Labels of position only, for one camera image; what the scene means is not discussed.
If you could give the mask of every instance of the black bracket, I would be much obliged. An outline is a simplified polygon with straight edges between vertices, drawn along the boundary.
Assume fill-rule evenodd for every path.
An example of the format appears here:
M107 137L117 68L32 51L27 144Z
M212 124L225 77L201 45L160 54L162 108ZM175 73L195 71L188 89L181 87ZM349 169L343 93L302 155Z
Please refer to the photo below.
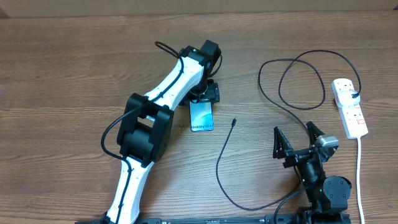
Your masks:
M315 144L315 141L317 140L317 138L321 135L324 135L325 133L323 133L321 130L319 130L319 128L316 127L315 124L312 123L312 121L309 121L306 125L307 125L307 129L308 129L308 134L310 136L311 145L313 145L313 144Z
M168 106L159 106L148 103L148 97L133 93L127 101L124 114L141 107L132 112L120 125L117 143L120 154L131 156L141 162L142 167L149 163L157 162L167 148L172 129L174 111ZM153 127L149 127L138 121L138 118L150 116L155 119Z
M220 91L218 89L218 84L212 79L207 80L207 89L204 93L194 94L188 92L184 99L178 104L180 106L185 106L189 101L194 103L218 103L220 102Z
M293 151L292 145L278 128L274 127L274 153L272 154L274 159L282 159L289 156L289 153Z

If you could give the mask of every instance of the cable end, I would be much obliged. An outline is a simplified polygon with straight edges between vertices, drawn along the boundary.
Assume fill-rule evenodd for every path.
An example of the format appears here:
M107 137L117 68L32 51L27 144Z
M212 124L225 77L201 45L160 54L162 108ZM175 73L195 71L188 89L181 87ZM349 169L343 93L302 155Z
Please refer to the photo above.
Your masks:
M235 124L236 124L236 118L234 118L234 119L232 120L232 124L231 124L232 127L235 126Z
M353 96L353 99L355 99L359 96L359 93L352 94L352 96Z

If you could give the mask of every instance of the power cord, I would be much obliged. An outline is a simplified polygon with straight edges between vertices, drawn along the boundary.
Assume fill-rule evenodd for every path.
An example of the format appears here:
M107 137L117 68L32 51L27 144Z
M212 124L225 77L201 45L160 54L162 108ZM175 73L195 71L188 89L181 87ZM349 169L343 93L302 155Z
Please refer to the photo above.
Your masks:
M356 198L358 200L359 216L361 217L361 224L365 224L365 216L363 215L362 201L361 201L361 184L359 183L359 173L361 170L361 137L358 140L358 160L356 162Z
M149 105L150 103L153 103L153 102L157 101L159 98L163 97L163 95L164 95L164 94L177 82L177 80L181 77L181 74L183 73L184 62L183 62L183 60L182 60L182 58L181 58L181 55L180 55L177 51L175 51L173 48L169 47L168 45L166 45L166 44L164 44L164 43L162 43L162 42L156 41L156 42L155 42L155 45L156 45L158 48L160 48L160 49L166 51L166 52L169 53L170 55L173 55L174 57L176 57L176 58L178 58L178 59L180 60L180 62L181 62L181 69L180 69L180 72L178 73L177 77L175 77L174 81L173 81L167 88L165 88L164 91L160 92L158 96L156 96L155 98L149 100L147 103L142 104L140 107L137 107L137 108L135 108L135 109L133 109L133 110L131 110L131 111L129 111L129 112L123 114L123 115L120 116L118 119L114 120L114 121L105 129L105 131L104 131L104 133L102 134L102 137L101 137L101 147L102 147L102 150L103 150L106 154L112 156L113 158L116 158L116 159L119 159L119 160L125 162L125 163L127 164L127 166L128 166L127 181L126 181L126 185L124 186L123 193L122 193L122 196L121 196L121 199L120 199L119 210L118 210L118 215L117 215L117 217L116 217L116 222L115 222L115 224L118 224L118 223L119 223L121 208L122 208L122 206L123 206L124 196L125 196L125 194L126 194L126 191L127 191L128 186L129 186L129 180L130 180L130 177L131 177L132 169L131 169L130 162L127 160L126 157L118 156L118 155L116 155L116 154L114 154L114 153L112 153L112 152L109 152L109 151L106 149L106 147L105 147L105 138L106 138L106 135L109 133L109 131L110 131L116 124L118 124L118 123L119 123L120 121L122 121L124 118L128 117L130 114L134 113L134 112L137 111L137 110L143 109L144 107L146 107L146 106Z
M308 62L306 62L306 61L299 60L299 58L300 58L301 56L303 56L303 55L305 55L305 54L313 53L313 52L325 52L325 53L330 53L330 54L338 55L338 56L340 56L342 59L344 59L344 60L351 66L351 68L353 69L353 71L354 71L354 73L355 73L355 75L356 75L356 77L357 77L357 79L358 79L358 83L359 83L359 91L358 91L357 93L355 93L355 94L352 95L353 98L357 98L357 97L359 96L360 92L361 92L361 89L362 89L361 79L360 79L360 77L359 77L358 72L356 71L354 65L353 65L346 57L342 56L341 54L339 54L339 53L337 53L337 52L331 51L331 50L310 50L310 51L307 51L307 52L304 52L304 53L300 54L300 55L299 55L298 57L296 57L296 58L282 58L282 59L275 59L275 60L266 61L266 62L264 62L264 63L261 65L261 67L260 67L259 75L258 75L258 80L257 80L257 81L258 81L259 88L260 88L262 94L267 98L267 100L269 100L271 103L273 103L274 105L278 106L278 107L281 108L282 110L284 110L284 111L288 112L289 114L291 114L291 115L303 126L303 128L305 129L305 131L306 131L307 134L308 134L308 138L310 138L309 131L308 131L307 127L304 125L304 123L300 120L300 118L297 117L295 114L293 114L293 112L289 111L288 109L286 109L286 108L284 108L283 106L281 106L281 105L279 105L278 103L276 103L275 101L272 101L272 100L266 95L266 93L264 92L264 90L263 90L262 87L261 87L261 70L262 70L262 68L263 68L266 64L271 63L271 62L291 61L291 63L290 63L289 66L286 68L286 70L285 70L285 72L283 73L282 78L280 79L280 82L279 82L279 87L278 87L279 98L280 98L287 106L289 106L289 107L291 107L291 108L294 108L294 109L297 109L297 110L312 110L312 109L318 108L319 106L321 106L321 105L323 104L323 102L325 102L325 98L326 98L325 86L324 86L324 84L323 84L323 80L322 80L320 74L318 73L318 71L316 70L316 68L315 68L313 65L311 65L310 63L308 63ZM298 107L298 106L294 106L294 105L289 104L289 103L286 102L286 101L284 100L284 98L282 97L282 94L280 93L280 87L282 86L282 81L283 81L283 79L284 79L284 77L285 77L287 71L289 71L289 69L292 67L292 65L293 65L294 62L301 62L301 63L304 63L304 64L310 66L310 67L315 71L315 73L317 74L317 76L318 76L318 78L319 78L319 81L320 81L320 83L321 83L321 86L322 86L322 90L323 90L322 101L321 101L318 105L312 106L312 107L307 107L307 108L301 108L301 107ZM362 205L361 205L361 196L360 196L360 193L359 193L359 191L360 191L360 186L359 186L359 168L360 168L360 160L361 160L361 140L360 140L360 138L358 138L358 165L357 165L357 173L356 173L356 178L357 178L357 192L358 192L358 195L357 195L357 196L358 196L359 213L360 213L360 215L361 215L361 222L362 222L362 224L364 224L363 211L362 211ZM277 209L276 209L276 211L275 211L275 214L274 214L274 223L277 223L277 222L276 222L276 218L277 218L277 214L278 214L278 211L279 211L279 209L281 208L281 206L282 206L286 201L288 201L288 200L291 199L292 197L296 196L296 195L299 194L300 192L306 190L306 189L309 188L310 186L311 186L311 185L308 185L307 187L304 187L303 189L301 189L301 190L299 190L299 191L293 193L292 195L286 197L286 198L280 203L280 205L277 207Z
M304 190L309 189L309 188L312 187L312 186L313 186L313 184L312 184L312 185L308 185L308 186L306 186L306 187L304 187L304 188L302 188L302 189L300 189L300 190L298 190L298 191L292 193L292 194L289 195L288 197L286 197L286 198L278 205L278 207L277 207L276 210L275 210L275 213L274 213L274 223L277 224L278 212L279 212L280 208L282 208L282 206L283 206L284 203L286 203L289 199L292 199L293 197L295 197L295 196L298 195L299 193L303 192Z
M221 184L221 182L220 182L220 178L218 177L218 164L220 163L221 156L223 155L225 146L226 146L226 144L228 143L229 137L230 137L230 135L231 135L231 133L232 133L232 130L233 130L235 124L236 124L236 118L234 118L234 119L232 120L231 129L229 130L228 137L226 138L226 141L225 141L225 143L224 143L224 147L223 147L223 149L222 149L221 152L220 152L220 156L218 156L218 160L217 160L217 164L216 164L216 177L217 177L217 182L218 182L218 185L220 186L220 189L223 191L225 197L226 197L233 205L237 206L238 208L243 209L243 210L246 210L246 211L252 211L252 212L253 212L253 211L261 210L261 209L263 209L263 208L270 207L271 205L274 205L274 204L280 202L281 200L287 198L290 194L292 194L293 192L295 192L296 189L298 189L298 187L300 186L300 183L301 183L301 181L300 181L301 178L300 178L300 176L299 176L299 173L297 172L296 167L294 167L294 172L296 173L296 176L297 176L297 178L298 178L298 183L297 183L297 185L294 187L294 189L293 189L291 192L289 192L287 195L283 196L282 198L276 200L275 202L269 203L269 204L267 204L267 205L263 205L263 206L258 207L258 208L245 208L245 207L243 207L243 206L238 205L236 202L234 202L234 201L228 196L228 194L225 192L225 190L224 190L224 188L223 188L223 186L222 186L222 184Z

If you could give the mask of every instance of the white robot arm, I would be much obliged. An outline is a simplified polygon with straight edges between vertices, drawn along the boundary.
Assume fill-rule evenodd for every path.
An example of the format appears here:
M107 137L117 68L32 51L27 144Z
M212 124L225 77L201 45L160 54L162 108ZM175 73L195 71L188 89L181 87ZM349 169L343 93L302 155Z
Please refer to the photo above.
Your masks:
M125 160L121 161L121 175L113 204L97 221L100 224L132 224L137 220L148 173L169 143L174 109L189 100L198 100L198 103L220 100L218 85L208 80L221 56L218 44L207 40L201 49L188 46L180 51L179 56L174 69L155 89L144 96L134 93L127 101L124 114L139 110L134 110L122 120L117 142ZM183 73L164 92L178 77L182 69L180 60L183 60ZM160 94L162 97L151 101ZM138 122L138 117L153 120L153 127Z

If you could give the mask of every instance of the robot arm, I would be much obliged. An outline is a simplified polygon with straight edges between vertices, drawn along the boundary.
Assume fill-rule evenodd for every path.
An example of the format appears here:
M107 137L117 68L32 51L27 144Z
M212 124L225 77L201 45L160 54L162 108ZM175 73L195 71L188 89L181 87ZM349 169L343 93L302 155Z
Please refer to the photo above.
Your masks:
M307 129L310 136L310 148L293 150L282 131L278 127L274 128L273 158L285 159L283 163L285 168L297 168L310 202L309 207L300 207L297 210L297 214L291 217L291 223L349 224L351 223L349 215L344 215L343 211L348 208L351 182L344 177L327 177L323 170L323 163L336 152L339 141L334 136L327 136L311 121L307 123ZM278 223L278 210L273 216L269 216L274 220L273 223Z
M122 161L113 204L99 221L100 224L132 224L137 220L148 173L154 163L160 160L169 143L174 109L188 100L198 100L198 95L205 96L198 102L216 103L220 100L218 85L208 80L221 55L218 44L207 40L201 49L188 46L180 51L180 55L184 64L183 73L161 98L150 102L177 78L181 70L180 60L155 89L144 96L134 93L127 101L125 114L140 108L122 120L117 138L121 146L120 153L131 167ZM153 120L153 127L140 123L138 117Z

